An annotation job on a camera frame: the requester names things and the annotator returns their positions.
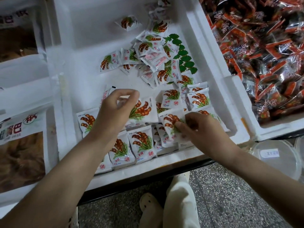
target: price sticker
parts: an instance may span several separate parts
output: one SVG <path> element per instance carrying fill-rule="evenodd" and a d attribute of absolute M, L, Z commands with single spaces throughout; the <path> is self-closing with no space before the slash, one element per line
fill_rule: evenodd
<path fill-rule="evenodd" d="M 262 158 L 279 157 L 278 149 L 263 149 L 260 150 L 260 156 Z"/>

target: person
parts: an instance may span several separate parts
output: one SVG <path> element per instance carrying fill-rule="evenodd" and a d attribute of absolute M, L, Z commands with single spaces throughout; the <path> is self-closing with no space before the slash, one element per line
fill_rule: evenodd
<path fill-rule="evenodd" d="M 128 100 L 118 108 L 117 100 L 125 95 L 129 95 Z M 136 90 L 118 89 L 112 92 L 103 101 L 90 133 L 0 220 L 0 227 L 66 225 L 101 160 L 114 146 L 138 99 L 139 92 Z M 230 140 L 219 122 L 209 115 L 191 112 L 186 115 L 186 123 L 176 122 L 175 126 L 204 154 L 243 178 L 292 226 L 303 227 L 302 184 L 243 152 Z M 164 209 L 149 195 L 142 197 L 140 205 L 144 213 L 141 227 L 152 227 L 153 224 L 174 228 L 199 227 L 194 193 L 185 175 L 174 177 L 167 191 Z M 154 212 L 148 216 L 143 208 Z"/>

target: white pants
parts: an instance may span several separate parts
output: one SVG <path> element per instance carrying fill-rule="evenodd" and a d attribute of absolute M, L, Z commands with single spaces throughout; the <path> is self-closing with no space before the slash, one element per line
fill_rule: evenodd
<path fill-rule="evenodd" d="M 139 228 L 198 228 L 199 216 L 193 190 L 186 177 L 175 176 L 167 190 L 164 209 L 147 207 L 140 219 Z"/>

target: gray floor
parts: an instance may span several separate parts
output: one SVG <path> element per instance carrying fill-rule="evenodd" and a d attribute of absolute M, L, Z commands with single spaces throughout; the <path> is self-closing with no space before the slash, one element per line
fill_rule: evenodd
<path fill-rule="evenodd" d="M 219 164 L 191 171 L 201 227 L 291 227 L 242 179 Z M 151 192 L 163 206 L 170 179 L 155 182 L 78 208 L 80 227 L 138 227 L 139 199 Z"/>

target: clear plastic container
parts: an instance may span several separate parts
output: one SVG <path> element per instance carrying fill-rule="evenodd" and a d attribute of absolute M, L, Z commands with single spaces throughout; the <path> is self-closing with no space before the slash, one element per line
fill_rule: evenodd
<path fill-rule="evenodd" d="M 301 176 L 301 157 L 285 140 L 266 140 L 256 143 L 250 153 L 294 180 L 298 180 Z"/>
<path fill-rule="evenodd" d="M 300 153 L 302 159 L 302 168 L 304 168 L 304 136 L 295 140 L 295 149 Z"/>

